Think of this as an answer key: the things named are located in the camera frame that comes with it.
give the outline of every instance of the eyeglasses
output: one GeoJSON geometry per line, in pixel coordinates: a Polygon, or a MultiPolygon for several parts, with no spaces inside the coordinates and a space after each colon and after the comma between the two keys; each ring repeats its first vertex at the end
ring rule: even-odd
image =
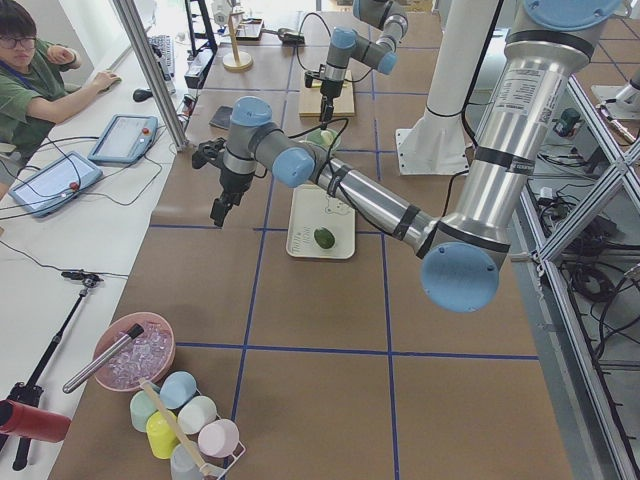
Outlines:
{"type": "Polygon", "coordinates": [[[33,50],[34,48],[36,48],[35,37],[24,37],[24,38],[0,37],[0,47],[2,48],[12,50],[18,46],[18,43],[20,43],[20,46],[25,50],[33,50]]]}

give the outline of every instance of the green shirt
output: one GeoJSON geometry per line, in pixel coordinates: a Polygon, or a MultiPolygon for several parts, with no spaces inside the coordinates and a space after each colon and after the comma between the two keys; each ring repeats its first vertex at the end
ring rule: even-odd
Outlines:
{"type": "Polygon", "coordinates": [[[60,75],[66,68],[47,60],[50,45],[49,42],[36,40],[36,52],[29,65],[29,73],[22,75],[33,90],[27,88],[13,73],[0,67],[0,141],[15,145],[25,159],[33,155],[55,125],[27,116],[27,105],[35,97],[53,101],[66,95],[60,75]]]}

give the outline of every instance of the red cylinder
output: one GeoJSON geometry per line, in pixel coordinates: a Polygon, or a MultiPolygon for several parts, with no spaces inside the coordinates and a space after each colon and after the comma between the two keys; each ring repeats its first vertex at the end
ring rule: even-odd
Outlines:
{"type": "Polygon", "coordinates": [[[71,419],[59,413],[0,400],[0,433],[56,443],[64,440],[69,425],[71,419]]]}

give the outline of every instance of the round wooden base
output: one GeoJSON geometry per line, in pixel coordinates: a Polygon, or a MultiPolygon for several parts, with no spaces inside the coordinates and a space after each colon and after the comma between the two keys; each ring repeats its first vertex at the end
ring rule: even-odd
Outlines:
{"type": "Polygon", "coordinates": [[[227,53],[222,57],[222,64],[230,72],[241,72],[251,68],[253,58],[247,52],[238,52],[238,60],[236,60],[233,53],[227,53]]]}

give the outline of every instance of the black tripod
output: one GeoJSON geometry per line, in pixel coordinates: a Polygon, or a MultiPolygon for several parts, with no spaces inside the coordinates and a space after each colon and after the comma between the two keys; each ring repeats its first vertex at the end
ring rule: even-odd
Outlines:
{"type": "MultiPolygon", "coordinates": [[[[47,363],[49,363],[49,360],[51,360],[51,357],[56,351],[56,348],[58,348],[58,345],[60,345],[60,342],[62,341],[62,335],[64,334],[67,325],[69,325],[69,322],[71,321],[74,313],[78,309],[80,302],[87,296],[87,294],[89,293],[89,289],[94,288],[96,285],[98,285],[99,282],[102,281],[102,279],[95,273],[87,273],[82,270],[64,271],[62,272],[62,276],[70,280],[82,281],[83,288],[78,294],[78,299],[69,312],[69,315],[67,315],[67,318],[62,324],[62,327],[60,327],[60,330],[51,339],[51,343],[38,362],[38,365],[31,374],[31,377],[29,377],[29,380],[27,380],[27,383],[16,383],[11,389],[9,396],[7,397],[8,400],[13,400],[14,402],[20,402],[36,408],[38,407],[38,404],[40,403],[40,396],[44,392],[42,387],[36,385],[38,380],[40,379],[40,375],[47,366],[47,363]]],[[[9,435],[0,434],[0,450],[2,450],[2,447],[4,447],[4,444],[7,441],[8,437],[9,435]]],[[[29,455],[30,446],[30,438],[20,438],[20,442],[18,444],[18,452],[16,453],[16,459],[13,462],[14,470],[22,470],[27,466],[27,456],[29,455]]]]}

